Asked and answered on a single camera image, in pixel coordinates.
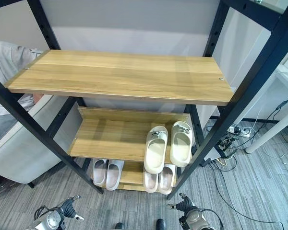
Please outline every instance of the gray carpet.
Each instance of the gray carpet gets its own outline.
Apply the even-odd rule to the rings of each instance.
[[[281,134],[288,141],[288,128]],[[288,144],[278,134],[251,155],[243,151],[236,153],[237,167],[223,175],[231,200],[237,210],[252,218],[261,220],[280,220],[288,230],[288,157],[281,160],[268,157],[288,153]],[[233,158],[222,169],[231,168]],[[34,211],[41,205],[52,207],[65,198],[80,194],[82,199],[75,202],[75,210],[85,218],[83,223],[73,219],[66,220],[70,230],[111,229],[117,222],[124,222],[128,229],[152,230],[158,218],[166,220],[169,230],[181,229],[178,218],[182,213],[168,210],[168,203],[180,202],[179,195],[168,202],[164,195],[146,192],[105,190],[103,195],[94,192],[83,180],[68,167],[57,165],[35,181],[31,189],[24,184],[13,184],[0,192],[0,230],[22,230],[33,220]],[[217,182],[221,194],[227,201],[228,194],[219,172]],[[197,206],[211,208],[224,222],[227,230],[240,230],[238,218],[220,198],[213,180],[213,171],[207,166],[197,168],[180,189],[189,195]],[[208,221],[219,229],[217,218],[212,213],[205,213]],[[279,230],[279,224],[256,223],[239,216],[244,230]]]

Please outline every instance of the slipper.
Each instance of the slipper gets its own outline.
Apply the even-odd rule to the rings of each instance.
[[[183,122],[177,121],[172,126],[171,151],[169,158],[178,167],[186,167],[191,160],[192,129]]]
[[[174,185],[176,166],[165,164],[162,172],[159,174],[158,189],[162,194],[168,195]]]
[[[113,191],[117,189],[120,183],[120,176],[123,166],[124,161],[109,160],[107,179],[106,179],[107,190]]]
[[[107,177],[107,159],[93,159],[93,183],[101,186],[106,182]]]
[[[168,131],[163,126],[152,128],[147,134],[144,167],[151,174],[160,173],[164,166]]]
[[[145,191],[154,193],[158,188],[158,174],[151,174],[143,168],[143,185]]]

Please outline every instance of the metal upright post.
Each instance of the metal upright post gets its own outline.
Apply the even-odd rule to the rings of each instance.
[[[59,157],[67,166],[76,172],[83,180],[85,180],[98,193],[102,194],[103,190],[94,185],[92,179],[86,172],[72,160],[72,158],[58,145],[46,132],[16,101],[12,93],[0,83],[0,104],[9,111],[26,129],[28,129],[40,142],[50,149],[57,157]]]
[[[261,50],[256,61],[247,73],[243,82],[231,98],[228,106],[216,121],[211,131],[204,139],[202,145],[197,149],[192,157],[190,164],[185,168],[179,177],[176,186],[167,196],[171,199],[179,190],[183,183],[188,179],[195,168],[202,162],[204,157],[217,143],[217,141],[226,132],[229,126],[235,121],[238,115],[243,111],[245,106],[260,90],[263,84],[267,81],[272,72],[288,52],[288,7],[280,16],[276,23],[273,33],[269,37],[267,43]]]

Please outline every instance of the shoe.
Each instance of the shoe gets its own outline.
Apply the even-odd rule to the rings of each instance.
[[[106,179],[107,190],[113,191],[117,189],[120,183],[120,176],[123,166],[124,161],[109,160],[107,179]]]
[[[151,174],[160,173],[164,166],[168,131],[163,126],[152,128],[147,134],[144,167]]]
[[[178,167],[186,167],[191,160],[192,129],[183,122],[177,121],[172,126],[171,151],[169,158]]]
[[[174,185],[176,166],[165,164],[162,172],[159,174],[158,189],[162,194],[168,195]]]
[[[156,230],[165,230],[165,221],[163,219],[158,219],[156,223]]]
[[[119,222],[115,225],[115,229],[125,229],[125,226],[123,223]]]
[[[107,159],[93,159],[93,183],[101,186],[107,178]]]
[[[154,193],[158,188],[158,174],[151,174],[143,168],[143,185],[145,191]]]

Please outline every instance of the wall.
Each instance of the wall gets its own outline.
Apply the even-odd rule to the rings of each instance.
[[[0,8],[0,40],[40,50],[49,49],[27,1]]]
[[[265,0],[264,2],[283,10],[288,5],[288,0]],[[270,32],[268,30],[239,12],[229,9],[213,57],[216,59],[233,91],[243,81],[269,36]],[[266,119],[276,106],[287,98],[288,89],[280,81],[276,80],[245,117],[256,118],[262,108],[259,118]],[[206,124],[209,115],[218,115],[215,111],[215,106],[197,106],[197,108],[201,115],[202,126]],[[288,105],[275,116],[275,119],[283,118],[287,112]]]
[[[42,0],[62,49],[202,56],[218,0]]]

